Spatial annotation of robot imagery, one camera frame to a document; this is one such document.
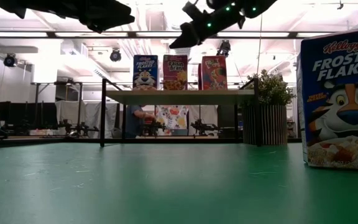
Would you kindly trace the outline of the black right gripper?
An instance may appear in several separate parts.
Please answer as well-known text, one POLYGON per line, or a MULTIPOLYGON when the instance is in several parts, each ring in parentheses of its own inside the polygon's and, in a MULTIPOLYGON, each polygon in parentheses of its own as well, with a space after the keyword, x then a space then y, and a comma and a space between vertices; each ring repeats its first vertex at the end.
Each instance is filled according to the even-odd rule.
POLYGON ((190 48, 198 45, 200 40, 205 40, 218 32, 240 23, 243 25, 245 16, 241 14, 243 3, 241 1, 224 1, 213 12, 201 12, 196 3, 187 2, 182 10, 191 21, 180 26, 181 34, 169 47, 171 49, 190 48))

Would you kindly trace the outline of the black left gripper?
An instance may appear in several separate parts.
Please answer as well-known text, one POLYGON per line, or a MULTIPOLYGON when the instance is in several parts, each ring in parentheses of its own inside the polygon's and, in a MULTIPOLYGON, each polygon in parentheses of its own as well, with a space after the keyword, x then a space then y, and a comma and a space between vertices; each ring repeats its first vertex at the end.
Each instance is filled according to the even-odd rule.
POLYGON ((97 33, 135 21, 135 17, 131 15, 132 9, 119 1, 59 0, 54 3, 51 12, 59 17, 77 19, 97 33))

